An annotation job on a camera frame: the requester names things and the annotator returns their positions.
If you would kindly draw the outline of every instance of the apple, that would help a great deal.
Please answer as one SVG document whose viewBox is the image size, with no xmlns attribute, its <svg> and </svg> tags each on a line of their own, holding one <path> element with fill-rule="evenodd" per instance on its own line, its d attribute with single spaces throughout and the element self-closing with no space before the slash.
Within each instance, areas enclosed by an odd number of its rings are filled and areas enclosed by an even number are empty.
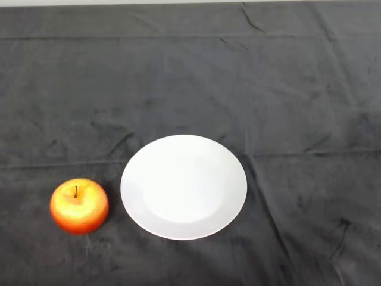
<svg viewBox="0 0 381 286">
<path fill-rule="evenodd" d="M 87 234 L 99 228 L 107 217 L 105 191 L 89 179 L 64 182 L 50 200 L 53 220 L 71 234 Z"/>
</svg>

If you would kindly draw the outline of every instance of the plate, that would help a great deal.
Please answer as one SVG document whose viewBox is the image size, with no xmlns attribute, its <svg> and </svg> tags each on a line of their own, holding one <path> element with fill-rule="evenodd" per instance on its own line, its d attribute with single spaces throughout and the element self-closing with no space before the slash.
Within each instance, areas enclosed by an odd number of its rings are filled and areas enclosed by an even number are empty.
<svg viewBox="0 0 381 286">
<path fill-rule="evenodd" d="M 159 237 L 193 240 L 227 226 L 245 202 L 238 159 L 221 144 L 194 135 L 156 140 L 128 162 L 121 198 L 130 217 Z"/>
</svg>

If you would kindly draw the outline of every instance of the empty plate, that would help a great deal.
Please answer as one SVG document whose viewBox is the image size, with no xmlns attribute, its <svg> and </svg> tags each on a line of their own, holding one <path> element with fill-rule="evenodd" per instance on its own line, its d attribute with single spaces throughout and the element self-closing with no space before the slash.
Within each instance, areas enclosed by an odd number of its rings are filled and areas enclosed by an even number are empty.
<svg viewBox="0 0 381 286">
<path fill-rule="evenodd" d="M 124 207 L 143 229 L 192 240 L 223 229 L 238 215 L 247 183 L 228 149 L 200 136 L 175 135 L 139 150 L 120 188 Z"/>
</svg>

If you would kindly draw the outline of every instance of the tablecloth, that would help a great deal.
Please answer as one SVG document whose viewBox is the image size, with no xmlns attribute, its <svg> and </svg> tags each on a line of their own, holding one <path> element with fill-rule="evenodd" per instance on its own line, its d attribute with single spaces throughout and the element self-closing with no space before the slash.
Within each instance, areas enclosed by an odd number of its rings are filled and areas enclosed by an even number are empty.
<svg viewBox="0 0 381 286">
<path fill-rule="evenodd" d="M 0 9 L 1 285 L 381 281 L 381 3 Z M 127 215 L 144 145 L 213 139 L 241 161 L 238 217 L 173 241 Z M 69 235 L 49 200 L 99 182 L 110 215 Z"/>
</svg>

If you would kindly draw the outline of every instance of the dark gray cloth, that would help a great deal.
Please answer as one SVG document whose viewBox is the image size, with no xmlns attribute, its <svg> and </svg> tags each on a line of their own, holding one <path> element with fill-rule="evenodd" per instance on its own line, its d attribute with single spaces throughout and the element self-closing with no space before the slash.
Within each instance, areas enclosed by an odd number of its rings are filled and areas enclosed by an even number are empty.
<svg viewBox="0 0 381 286">
<path fill-rule="evenodd" d="M 360 285 L 381 281 L 381 3 L 0 9 L 1 285 Z M 124 166 L 167 135 L 232 150 L 239 216 L 152 235 Z M 104 226 L 64 233 L 53 190 L 107 191 Z"/>
</svg>

